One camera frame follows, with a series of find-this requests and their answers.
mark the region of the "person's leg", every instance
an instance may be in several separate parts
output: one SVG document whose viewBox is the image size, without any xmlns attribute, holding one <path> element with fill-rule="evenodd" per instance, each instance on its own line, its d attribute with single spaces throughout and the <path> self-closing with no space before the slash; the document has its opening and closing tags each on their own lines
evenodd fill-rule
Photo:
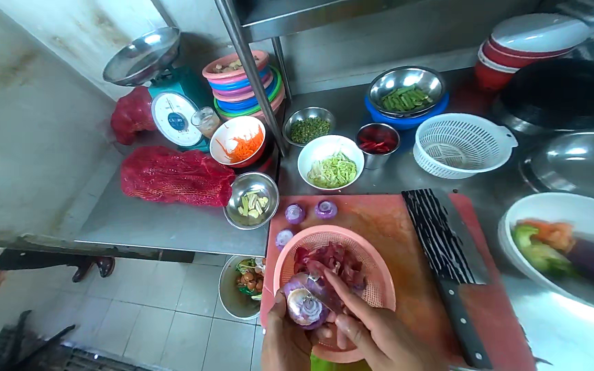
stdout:
<svg viewBox="0 0 594 371">
<path fill-rule="evenodd" d="M 84 279 L 95 261 L 95 257 L 86 255 L 5 249 L 0 255 L 0 271 L 72 266 L 77 267 L 73 282 L 79 282 Z"/>
</svg>

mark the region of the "green beans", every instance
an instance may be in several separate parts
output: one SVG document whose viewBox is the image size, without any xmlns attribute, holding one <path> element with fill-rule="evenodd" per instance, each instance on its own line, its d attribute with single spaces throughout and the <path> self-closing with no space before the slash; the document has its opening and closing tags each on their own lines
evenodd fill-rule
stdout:
<svg viewBox="0 0 594 371">
<path fill-rule="evenodd" d="M 329 122 L 318 117 L 298 120 L 290 127 L 290 139 L 295 143 L 306 144 L 315 138 L 329 134 L 329 128 Z"/>
<path fill-rule="evenodd" d="M 432 103 L 433 100 L 416 85 L 393 89 L 382 97 L 382 105 L 387 111 L 409 111 L 422 106 L 425 102 Z"/>
</svg>

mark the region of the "glass cup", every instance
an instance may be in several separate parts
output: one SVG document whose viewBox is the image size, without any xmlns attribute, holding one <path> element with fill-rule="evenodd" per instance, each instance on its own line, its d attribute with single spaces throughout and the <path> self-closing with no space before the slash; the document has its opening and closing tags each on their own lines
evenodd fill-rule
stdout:
<svg viewBox="0 0 594 371">
<path fill-rule="evenodd" d="M 219 116 L 212 108 L 203 107 L 194 112 L 191 117 L 191 124 L 201 131 L 201 134 L 207 137 L 207 139 L 212 139 L 217 128 L 221 126 L 221 120 L 219 120 Z"/>
</svg>

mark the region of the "scale dial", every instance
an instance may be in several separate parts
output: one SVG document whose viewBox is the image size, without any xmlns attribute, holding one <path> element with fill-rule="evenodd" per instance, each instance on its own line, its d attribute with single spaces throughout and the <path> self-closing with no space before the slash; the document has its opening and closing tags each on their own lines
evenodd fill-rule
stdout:
<svg viewBox="0 0 594 371">
<path fill-rule="evenodd" d="M 201 132 L 190 122 L 196 111 L 196 105 L 190 99 L 176 92 L 161 92 L 151 106 L 157 129 L 182 147 L 193 146 L 202 138 Z"/>
</svg>

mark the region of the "hand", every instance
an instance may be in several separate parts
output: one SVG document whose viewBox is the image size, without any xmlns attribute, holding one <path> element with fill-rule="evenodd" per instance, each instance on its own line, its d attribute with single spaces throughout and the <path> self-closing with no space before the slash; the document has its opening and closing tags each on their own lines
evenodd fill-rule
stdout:
<svg viewBox="0 0 594 371">
<path fill-rule="evenodd" d="M 318 338 L 331 337 L 328 327 L 304 331 L 286 318 L 286 297 L 278 291 L 274 307 L 267 313 L 267 329 L 263 340 L 261 364 L 263 370 L 310 371 L 311 350 Z"/>
<path fill-rule="evenodd" d="M 359 348 L 373 371 L 448 370 L 440 357 L 418 341 L 393 311 L 369 306 L 337 275 L 329 270 L 325 275 L 346 307 L 361 320 L 341 314 L 335 318 L 336 326 Z"/>
</svg>

